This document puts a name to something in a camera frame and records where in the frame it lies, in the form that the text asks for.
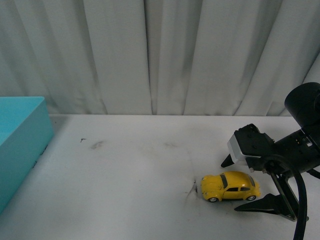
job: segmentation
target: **white table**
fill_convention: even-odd
[[[1,240],[255,240],[293,238],[296,223],[236,212],[245,201],[206,202],[204,175],[220,164],[235,130],[253,123],[276,141],[300,129],[291,117],[52,115],[55,136],[0,216]],[[263,197],[278,194],[251,174]],[[320,182],[308,193],[305,238],[319,238]],[[295,181],[290,180],[296,191]]]

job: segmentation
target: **yellow toy car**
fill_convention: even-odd
[[[222,200],[252,201],[261,195],[259,184],[250,175],[240,171],[204,176],[201,192],[204,199],[211,203]]]

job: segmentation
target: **black cable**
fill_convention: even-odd
[[[272,154],[267,157],[263,157],[267,161],[276,161],[282,163],[288,167],[288,169],[292,172],[293,177],[296,181],[299,195],[299,209],[298,216],[295,225],[294,237],[293,240],[303,240],[306,230],[307,224],[307,190],[304,179],[302,178],[298,169],[291,164],[285,157],[277,154]]]
[[[311,176],[316,177],[317,179],[320,179],[320,172],[314,170],[314,169],[310,169],[309,171],[306,171],[308,174],[310,174]]]

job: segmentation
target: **toy car window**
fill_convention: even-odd
[[[222,179],[223,188],[225,189],[228,186],[227,178],[224,174],[220,174],[220,177]]]
[[[250,188],[248,188],[248,187],[241,187],[240,188],[240,191],[249,191],[250,190]]]
[[[238,192],[237,187],[230,187],[226,192]]]
[[[249,179],[250,179],[252,186],[255,187],[256,186],[255,181],[253,180],[253,178],[250,175],[248,175],[248,176],[249,176]]]

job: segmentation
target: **curtain fold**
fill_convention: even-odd
[[[0,96],[50,113],[288,116],[320,0],[2,0]]]

